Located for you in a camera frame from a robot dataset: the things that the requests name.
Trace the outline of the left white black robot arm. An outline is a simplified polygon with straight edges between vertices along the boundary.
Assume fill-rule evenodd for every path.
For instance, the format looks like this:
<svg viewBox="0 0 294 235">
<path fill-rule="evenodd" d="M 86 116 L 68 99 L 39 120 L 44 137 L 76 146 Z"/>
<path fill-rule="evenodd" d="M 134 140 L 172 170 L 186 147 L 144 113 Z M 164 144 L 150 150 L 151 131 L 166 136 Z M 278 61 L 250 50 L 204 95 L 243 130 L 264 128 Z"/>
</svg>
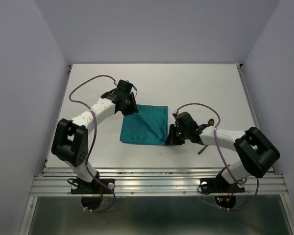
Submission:
<svg viewBox="0 0 294 235">
<path fill-rule="evenodd" d="M 59 160 L 65 162 L 82 180 L 82 187 L 89 193 L 96 192 L 99 180 L 95 178 L 97 171 L 89 163 L 89 155 L 94 143 L 89 144 L 88 136 L 97 126 L 117 112 L 124 116 L 138 113 L 135 95 L 131 88 L 115 88 L 104 93 L 93 106 L 86 106 L 87 110 L 72 119 L 59 120 L 51 152 Z"/>
</svg>

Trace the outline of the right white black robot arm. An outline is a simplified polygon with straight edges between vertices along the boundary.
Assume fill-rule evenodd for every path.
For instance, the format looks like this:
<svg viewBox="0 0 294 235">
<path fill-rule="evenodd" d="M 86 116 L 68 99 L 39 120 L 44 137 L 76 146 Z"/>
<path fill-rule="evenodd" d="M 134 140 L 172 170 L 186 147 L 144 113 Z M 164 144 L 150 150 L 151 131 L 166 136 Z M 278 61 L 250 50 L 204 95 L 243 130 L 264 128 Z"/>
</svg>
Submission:
<svg viewBox="0 0 294 235">
<path fill-rule="evenodd" d="M 186 140 L 204 146 L 216 146 L 225 170 L 216 178 L 216 187 L 227 191 L 249 176 L 262 178 L 280 158 L 280 152 L 256 127 L 246 131 L 217 129 L 208 124 L 171 124 L 165 145 L 182 145 Z M 239 161 L 227 164 L 221 149 L 235 151 Z"/>
</svg>

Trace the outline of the teal cloth napkin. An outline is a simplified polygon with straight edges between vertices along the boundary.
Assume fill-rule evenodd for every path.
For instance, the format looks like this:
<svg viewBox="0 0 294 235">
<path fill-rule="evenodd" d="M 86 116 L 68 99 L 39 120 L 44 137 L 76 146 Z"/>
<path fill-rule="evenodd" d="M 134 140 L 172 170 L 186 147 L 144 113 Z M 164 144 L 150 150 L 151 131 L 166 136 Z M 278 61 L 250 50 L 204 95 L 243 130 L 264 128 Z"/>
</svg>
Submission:
<svg viewBox="0 0 294 235">
<path fill-rule="evenodd" d="M 138 105 L 138 112 L 124 116 L 120 141 L 127 144 L 164 146 L 168 136 L 168 107 Z"/>
</svg>

